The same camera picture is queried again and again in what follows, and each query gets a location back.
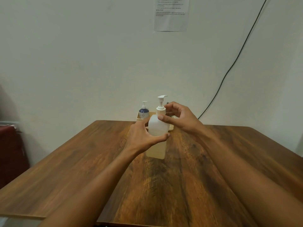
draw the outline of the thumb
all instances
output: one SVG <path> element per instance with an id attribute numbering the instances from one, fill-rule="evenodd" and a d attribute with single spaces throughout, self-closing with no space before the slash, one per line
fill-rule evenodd
<path id="1" fill-rule="evenodd" d="M 172 125 L 176 125 L 177 123 L 176 121 L 177 119 L 165 115 L 158 115 L 158 119 L 161 120 L 162 122 L 169 123 Z"/>
<path id="2" fill-rule="evenodd" d="M 164 135 L 161 136 L 154 136 L 153 137 L 153 145 L 160 143 L 160 142 L 164 142 L 166 141 L 168 138 L 170 137 L 170 133 L 165 133 Z"/>

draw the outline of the red cloth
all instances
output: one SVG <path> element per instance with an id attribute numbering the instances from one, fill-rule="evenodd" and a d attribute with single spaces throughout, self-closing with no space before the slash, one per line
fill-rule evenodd
<path id="1" fill-rule="evenodd" d="M 29 169 L 21 136 L 12 126 L 0 126 L 0 189 Z"/>

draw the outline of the left hand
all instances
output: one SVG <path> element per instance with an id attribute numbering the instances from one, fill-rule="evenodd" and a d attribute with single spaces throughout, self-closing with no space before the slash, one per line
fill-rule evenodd
<path id="1" fill-rule="evenodd" d="M 136 156 L 148 150 L 151 146 L 166 141 L 170 134 L 165 133 L 161 136 L 152 136 L 146 130 L 150 117 L 137 121 L 131 125 L 128 138 L 124 147 L 125 151 L 131 152 Z"/>

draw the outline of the paper sign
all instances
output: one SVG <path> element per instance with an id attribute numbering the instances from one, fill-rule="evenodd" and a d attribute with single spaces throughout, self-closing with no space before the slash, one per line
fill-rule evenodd
<path id="1" fill-rule="evenodd" d="M 186 31 L 189 0 L 155 0 L 155 31 Z"/>

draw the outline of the hand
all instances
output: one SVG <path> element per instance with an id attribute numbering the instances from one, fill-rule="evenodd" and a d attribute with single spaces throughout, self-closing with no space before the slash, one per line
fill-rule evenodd
<path id="1" fill-rule="evenodd" d="M 202 122 L 196 118 L 188 107 L 176 102 L 168 103 L 164 107 L 166 108 L 166 115 L 158 116 L 158 119 L 162 122 L 175 125 L 189 134 L 196 134 L 204 128 Z"/>
<path id="2" fill-rule="evenodd" d="M 161 136 L 152 136 L 146 130 L 150 117 L 137 121 L 131 125 L 128 138 L 124 147 L 125 151 L 136 156 L 148 150 L 151 146 L 166 141 L 170 134 L 165 133 Z"/>

